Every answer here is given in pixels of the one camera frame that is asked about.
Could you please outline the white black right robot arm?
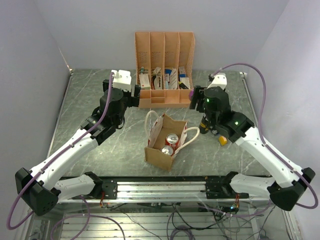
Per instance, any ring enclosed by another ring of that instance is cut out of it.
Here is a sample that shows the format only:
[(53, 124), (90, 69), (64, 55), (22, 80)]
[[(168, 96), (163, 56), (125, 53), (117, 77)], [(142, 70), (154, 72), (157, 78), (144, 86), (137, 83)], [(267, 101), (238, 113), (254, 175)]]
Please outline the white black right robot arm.
[(269, 177), (228, 173), (220, 186), (226, 198), (237, 194), (269, 198), (284, 211), (291, 211), (309, 189), (315, 172), (301, 168), (280, 151), (263, 141), (259, 129), (243, 113), (231, 109), (229, 95), (219, 86), (195, 86), (190, 98), (190, 109), (203, 114), (200, 133), (215, 131), (253, 156), (269, 173)]

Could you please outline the purple soda can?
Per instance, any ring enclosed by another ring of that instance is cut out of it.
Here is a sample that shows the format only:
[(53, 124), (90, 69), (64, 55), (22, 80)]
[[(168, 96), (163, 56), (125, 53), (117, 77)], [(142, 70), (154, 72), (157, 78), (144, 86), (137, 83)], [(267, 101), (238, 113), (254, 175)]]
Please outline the purple soda can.
[(192, 100), (193, 95), (194, 95), (194, 89), (192, 89), (188, 94), (188, 98), (189, 98), (190, 101)]

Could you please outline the black yellow beverage can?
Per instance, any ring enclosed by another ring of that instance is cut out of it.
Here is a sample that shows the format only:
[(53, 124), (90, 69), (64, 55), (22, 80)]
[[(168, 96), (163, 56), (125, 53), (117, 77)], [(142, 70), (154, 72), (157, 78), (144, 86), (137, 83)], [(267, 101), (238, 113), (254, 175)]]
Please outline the black yellow beverage can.
[(203, 114), (202, 119), (199, 124), (199, 131), (201, 134), (207, 134), (208, 132), (212, 132), (213, 128), (206, 114)]

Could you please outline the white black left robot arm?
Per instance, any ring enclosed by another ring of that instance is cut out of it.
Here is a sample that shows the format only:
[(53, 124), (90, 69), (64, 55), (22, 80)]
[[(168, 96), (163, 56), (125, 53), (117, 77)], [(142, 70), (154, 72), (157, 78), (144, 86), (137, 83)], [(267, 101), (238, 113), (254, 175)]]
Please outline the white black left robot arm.
[(71, 139), (59, 150), (30, 170), (21, 168), (15, 174), (17, 193), (38, 215), (50, 212), (56, 204), (80, 195), (98, 198), (104, 182), (93, 172), (61, 180), (77, 160), (100, 146), (125, 124), (125, 111), (138, 107), (141, 87), (120, 86), (116, 80), (102, 82), (100, 104), (80, 125)]

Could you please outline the brown canvas bag white handles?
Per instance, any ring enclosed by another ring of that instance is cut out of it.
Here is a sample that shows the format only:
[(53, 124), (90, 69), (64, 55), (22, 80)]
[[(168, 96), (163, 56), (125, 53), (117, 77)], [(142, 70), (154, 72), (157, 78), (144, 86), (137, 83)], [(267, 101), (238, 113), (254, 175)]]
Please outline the brown canvas bag white handles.
[[(145, 162), (169, 172), (179, 151), (197, 139), (200, 129), (195, 126), (188, 127), (184, 120), (174, 120), (165, 113), (158, 115), (154, 110), (150, 110), (144, 119), (144, 132), (147, 137), (147, 146), (144, 148)], [(166, 145), (168, 134), (179, 137), (173, 156), (161, 152), (161, 148)]]

